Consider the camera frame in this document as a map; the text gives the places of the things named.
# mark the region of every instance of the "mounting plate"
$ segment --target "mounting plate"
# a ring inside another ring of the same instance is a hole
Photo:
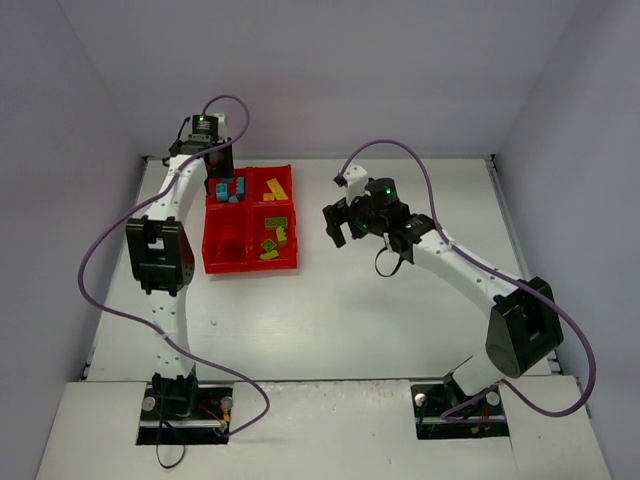
[[[416,404],[419,394],[425,395],[425,403],[422,406]],[[496,391],[492,400],[497,399],[496,405],[481,401],[474,407],[462,412],[460,418],[475,420],[477,423],[456,424],[442,420],[441,415],[452,408],[451,400],[442,383],[416,384],[411,386],[411,398],[413,416],[416,424],[416,437],[418,440],[443,440],[443,439],[476,439],[488,437],[508,437],[509,426],[507,423],[483,423],[483,418],[502,419],[506,421],[502,409],[502,399]]]

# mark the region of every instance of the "gray wall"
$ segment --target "gray wall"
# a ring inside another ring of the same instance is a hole
[[[236,151],[291,156],[497,152],[577,0],[60,3],[143,153],[232,92],[254,112]]]
[[[131,204],[141,163],[55,0],[3,2],[0,44],[0,478],[22,480],[35,477],[97,324],[78,263]],[[93,264],[98,297],[120,242]]]
[[[530,270],[591,339],[589,403],[617,480],[638,478],[640,2],[582,1],[499,161]],[[586,362],[567,333],[565,370]]]

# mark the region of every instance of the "small block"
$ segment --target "small block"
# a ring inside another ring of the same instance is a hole
[[[238,177],[236,180],[236,195],[244,195],[244,177]]]
[[[229,198],[229,192],[227,186],[224,183],[216,185],[216,200],[219,202],[226,202]]]
[[[278,245],[276,245],[276,242],[274,242],[273,240],[271,240],[270,238],[267,238],[264,242],[262,242],[262,249],[265,252],[271,252],[272,250],[274,250]]]
[[[287,234],[284,232],[284,227],[276,228],[276,238],[279,247],[284,247],[287,244]]]
[[[272,178],[271,180],[267,180],[267,185],[269,185],[269,188],[273,192],[273,195],[276,197],[276,200],[289,199],[287,194],[284,192],[284,189],[280,185],[280,182],[278,182],[277,178]]]
[[[277,250],[271,250],[270,252],[262,253],[260,255],[260,258],[262,260],[273,260],[274,258],[278,258],[278,251]]]
[[[271,231],[278,227],[283,227],[285,230],[289,226],[289,220],[287,217],[268,217],[264,219],[264,229]]]

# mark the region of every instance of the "cable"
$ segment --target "cable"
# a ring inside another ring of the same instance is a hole
[[[490,387],[485,388],[480,393],[471,397],[469,400],[466,400],[461,404],[456,405],[453,408],[450,408],[449,410],[444,412],[442,415],[440,415],[440,418],[442,420],[445,420],[447,423],[452,423],[452,424],[474,424],[474,425],[477,424],[478,423],[477,420],[465,419],[465,418],[451,418],[451,415],[453,415],[454,413],[458,413],[472,405],[477,405],[478,402],[482,401],[487,396],[487,394],[489,394],[490,392],[493,392],[496,388],[498,388],[497,385],[491,385]],[[488,418],[485,420],[484,423],[507,423],[507,421],[503,418]]]
[[[504,275],[502,272],[499,271],[495,271],[493,268],[483,264],[482,262],[476,260],[475,258],[473,258],[471,255],[467,254],[464,250],[462,250],[461,248],[459,248],[457,245],[451,243],[449,237],[447,237],[447,235],[445,234],[444,230],[442,229],[442,226],[440,225],[440,221],[438,220],[437,214],[436,214],[436,207],[435,207],[435,201],[434,201],[434,197],[433,197],[433,188],[431,186],[431,179],[429,178],[429,174],[427,173],[427,169],[424,166],[424,163],[422,163],[422,160],[420,160],[420,157],[418,157],[418,154],[416,152],[413,151],[413,149],[411,149],[411,147],[409,147],[408,145],[405,145],[402,142],[399,142],[397,140],[392,140],[392,139],[378,139],[378,140],[372,140],[370,142],[365,143],[364,145],[361,145],[360,147],[358,147],[347,159],[347,161],[344,163],[344,165],[342,166],[342,169],[340,170],[339,176],[342,177],[344,176],[344,172],[347,170],[347,167],[349,166],[349,164],[353,161],[353,159],[365,148],[368,148],[372,145],[379,145],[379,144],[388,144],[388,145],[395,145],[397,147],[402,148],[404,151],[406,151],[409,155],[411,155],[411,157],[416,161],[416,163],[418,164],[418,167],[420,167],[420,170],[422,171],[422,175],[424,176],[424,179],[427,183],[427,194],[429,196],[429,208],[431,209],[431,216],[433,217],[433,222],[435,224],[436,230],[438,231],[438,234],[440,235],[440,237],[442,238],[442,241],[446,244],[449,245],[451,247],[451,250],[453,250],[454,252],[456,252],[458,255],[460,255],[462,258],[464,258],[467,262],[471,263],[472,265],[474,265],[475,267],[479,268],[480,270],[483,270],[515,287],[518,287],[519,289],[523,290],[524,292],[528,293],[529,295],[533,296],[534,298],[536,298],[537,300],[539,300],[540,302],[542,302],[543,304],[545,304],[547,307],[551,308],[554,312],[556,312],[560,317],[562,317],[562,319],[564,319],[564,321],[567,323],[567,325],[569,325],[569,327],[575,332],[576,336],[578,337],[578,339],[580,340],[580,343],[582,344],[584,351],[587,355],[587,362],[589,364],[589,379],[587,380],[587,384],[585,386],[584,391],[582,392],[582,395],[580,395],[580,398],[573,404],[571,405],[569,408],[566,408],[564,410],[560,410],[559,412],[552,412],[549,410],[545,410],[537,405],[535,405],[531,400],[529,400],[528,398],[526,398],[524,396],[524,394],[518,390],[511,382],[509,382],[508,380],[502,380],[502,383],[504,383],[509,389],[511,389],[513,391],[513,393],[516,394],[516,396],[518,396],[518,398],[520,398],[520,400],[522,400],[528,407],[532,408],[533,410],[535,410],[536,412],[540,413],[541,415],[545,415],[547,417],[553,417],[553,418],[560,418],[560,417],[566,417],[567,415],[571,415],[572,413],[576,412],[577,410],[579,410],[585,403],[587,403],[587,400],[589,400],[589,397],[591,396],[591,394],[593,393],[593,389],[595,387],[596,384],[596,358],[595,355],[593,353],[593,348],[591,348],[591,344],[589,343],[589,340],[587,339],[586,335],[584,334],[584,332],[582,331],[582,329],[578,326],[578,324],[575,322],[575,320],[573,320],[573,318],[571,318],[569,316],[569,314],[567,312],[565,312],[562,308],[560,308],[558,305],[556,305],[556,303],[545,297],[544,295],[542,295],[541,293],[537,292],[536,290],[534,290],[533,288],[531,288],[529,285],[516,280],[514,278],[509,277],[508,275]]]
[[[376,269],[376,273],[378,275],[380,275],[382,278],[389,278],[389,277],[393,277],[396,273],[398,273],[398,270],[400,270],[400,267],[402,266],[402,262],[404,261],[404,258],[399,257],[398,259],[398,263],[396,263],[396,266],[393,268],[393,270],[391,271],[391,273],[385,275],[384,273],[382,273],[380,271],[380,269],[378,268],[378,258],[380,258],[380,255],[382,255],[383,252],[388,252],[387,247],[384,247],[382,249],[380,249],[380,251],[377,253],[375,260],[373,261],[373,266]]]
[[[187,453],[187,446],[185,445],[185,443],[180,438],[180,435],[178,435],[178,432],[176,432],[176,430],[173,427],[173,425],[171,425],[169,423],[169,421],[165,420],[165,418],[164,418],[164,402],[165,402],[165,397],[166,397],[168,386],[169,386],[169,384],[167,383],[164,386],[164,388],[162,389],[162,397],[161,397],[161,400],[160,400],[160,413],[158,414],[158,417],[159,417],[158,431],[156,432],[156,458],[158,459],[158,463],[160,464],[160,466],[162,468],[164,468],[165,470],[171,470],[172,468],[177,467],[178,465],[180,465],[180,463],[182,463],[182,460],[184,460],[184,456]],[[182,445],[182,455],[180,455],[180,458],[178,460],[176,460],[174,463],[172,463],[171,465],[167,465],[165,463],[162,463],[162,460],[160,460],[160,452],[159,452],[160,436],[161,436],[161,433],[162,433],[162,427],[165,426],[165,425],[167,426],[169,431],[173,434],[173,436],[176,437],[176,439]]]
[[[231,100],[235,100],[236,102],[238,102],[240,104],[240,106],[242,106],[242,108],[244,109],[244,113],[245,113],[245,124],[242,127],[242,130],[240,131],[240,133],[238,134],[237,137],[229,140],[228,142],[222,143],[220,145],[216,145],[214,147],[208,148],[206,150],[202,150],[201,152],[196,153],[195,155],[190,156],[189,158],[187,158],[182,165],[180,165],[180,167],[178,167],[178,172],[182,173],[182,171],[186,168],[189,167],[189,165],[191,165],[193,162],[195,162],[196,160],[198,160],[199,158],[209,154],[209,153],[213,153],[213,152],[217,152],[218,150],[222,150],[223,148],[228,147],[229,145],[233,145],[235,142],[237,142],[240,138],[242,138],[242,136],[245,134],[245,132],[247,131],[247,129],[249,128],[249,123],[251,120],[251,117],[249,115],[249,108],[247,107],[247,105],[238,97],[236,97],[235,95],[218,95],[217,97],[214,97],[212,100],[209,101],[209,103],[207,103],[207,105],[205,106],[205,110],[206,108],[211,105],[213,102],[216,102],[218,100],[224,99],[224,98],[228,98]],[[151,205],[153,202],[155,202],[156,200],[161,199],[162,197],[164,197],[165,195],[167,195],[171,189],[175,186],[176,182],[178,181],[178,178],[180,177],[180,175],[174,175],[173,178],[171,179],[171,181],[169,182],[169,184],[167,185],[167,188],[165,188],[163,191],[161,191],[160,193],[158,193],[157,195],[154,195],[153,197],[139,203],[138,205],[136,205],[135,207],[133,207],[133,209],[131,209],[130,211],[128,211],[127,213],[125,213],[124,215],[122,215],[120,218],[118,218],[113,225],[109,226],[104,232],[102,232],[98,238],[91,244],[91,246],[89,247],[89,249],[87,250],[87,252],[84,254],[84,257],[82,257],[82,261],[80,262],[80,267],[78,268],[78,277],[77,277],[77,281],[78,281],[78,288],[80,289],[80,293],[82,294],[82,296],[85,298],[85,300],[87,302],[89,302],[91,305],[93,305],[95,308],[102,310],[103,312],[106,313],[110,313],[112,315],[116,315],[118,317],[122,317],[125,318],[127,320],[132,320],[134,322],[137,323],[141,323],[142,325],[144,325],[145,327],[148,327],[150,329],[152,329],[155,333],[157,333],[158,335],[160,335],[160,337],[171,347],[173,348],[176,352],[180,353],[181,355],[193,360],[194,362],[198,362],[201,363],[203,365],[206,365],[208,367],[211,368],[215,368],[216,370],[220,370],[221,372],[225,372],[228,373],[230,375],[233,375],[234,377],[237,377],[241,380],[244,380],[245,382],[247,382],[249,385],[251,385],[253,388],[255,388],[258,393],[262,396],[262,398],[264,399],[265,402],[265,408],[264,410],[258,414],[256,417],[254,417],[253,419],[249,420],[248,422],[246,422],[243,425],[240,425],[238,428],[236,428],[235,430],[229,432],[226,436],[232,436],[235,435],[236,433],[241,432],[242,430],[244,430],[245,428],[250,427],[251,425],[253,425],[254,423],[258,422],[259,420],[261,420],[269,411],[269,409],[271,408],[271,402],[269,401],[269,396],[267,395],[267,393],[262,389],[262,387],[260,385],[258,385],[257,382],[255,382],[254,380],[251,380],[249,377],[247,377],[246,375],[244,375],[243,373],[240,373],[236,370],[232,370],[231,368],[227,368],[223,365],[219,365],[217,363],[211,362],[209,360],[206,360],[204,358],[198,357],[194,354],[192,354],[191,352],[183,349],[182,347],[180,347],[179,345],[177,345],[173,340],[171,340],[171,338],[169,338],[167,336],[167,334],[164,332],[164,330],[162,328],[160,328],[158,325],[156,325],[153,322],[150,322],[149,320],[145,320],[142,317],[139,317],[137,315],[132,315],[130,313],[127,312],[123,312],[120,310],[116,310],[114,308],[111,307],[107,307],[106,305],[104,305],[103,303],[100,303],[98,300],[96,300],[95,298],[93,298],[89,292],[87,291],[87,286],[85,284],[85,279],[84,279],[84,275],[85,275],[85,270],[87,269],[87,264],[89,263],[89,260],[91,259],[91,257],[93,256],[93,254],[95,253],[95,251],[97,250],[97,248],[100,246],[100,244],[116,229],[118,228],[118,226],[124,222],[126,222],[132,215],[134,215],[136,212],[139,212],[140,210],[142,210],[143,208]]]

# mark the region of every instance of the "white table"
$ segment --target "white table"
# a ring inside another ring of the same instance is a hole
[[[570,377],[516,382],[547,408],[575,401]],[[145,384],[69,384],[51,431],[38,480],[350,479],[610,480],[583,410],[542,417],[503,390],[510,438],[417,440],[406,380],[264,384],[272,411],[228,445],[187,447],[163,471],[151,446],[136,446]],[[258,413],[262,399],[234,387],[232,424]],[[167,463],[180,447],[163,446]]]
[[[38,480],[610,480],[584,409],[549,419],[509,390],[502,395],[510,438],[417,440],[406,379],[446,374],[483,344],[487,322],[428,272],[406,265],[397,277],[377,277],[373,257],[379,241],[367,238],[335,249],[324,233],[321,208],[340,197],[331,183],[340,162],[291,163],[299,270],[206,277],[198,264],[187,298],[192,350],[261,380],[272,401],[269,415],[226,446],[188,447],[182,464],[163,471],[154,447],[135,445],[141,382],[154,370],[151,334],[103,315],[90,381],[67,386]],[[393,176],[401,198],[414,211],[428,213],[415,165],[364,164],[372,176]],[[427,166],[448,230],[487,261],[516,272],[484,162],[434,160]],[[149,165],[141,198],[157,191],[164,172],[157,163]],[[196,252],[203,204],[201,192],[186,222]],[[126,251],[108,303],[147,311]],[[515,383],[545,408],[564,408],[579,395],[575,380],[551,375],[546,361],[529,373],[534,376]],[[199,377],[228,379],[201,367]],[[232,428],[263,408],[249,385],[233,388]],[[177,448],[161,447],[165,462],[177,456]]]
[[[435,275],[408,264],[390,279],[375,274],[373,260],[381,239],[350,240],[335,248],[324,231],[321,210],[344,195],[332,182],[342,160],[252,164],[285,163],[293,166],[297,271],[205,275],[200,254],[204,187],[196,195],[186,221],[197,265],[187,295],[193,352],[264,381],[438,378],[484,344],[487,320]],[[424,180],[412,160],[358,163],[373,177],[394,178],[400,198],[414,212],[430,213]],[[449,232],[497,267],[518,272],[485,162],[446,159],[427,160],[426,165],[439,218]],[[139,198],[157,193],[165,174],[166,168],[151,162]],[[148,317],[126,250],[107,303]],[[151,335],[140,325],[102,315],[88,379],[148,381],[156,358]],[[546,361],[529,372],[549,373]],[[233,378],[202,366],[198,376]]]

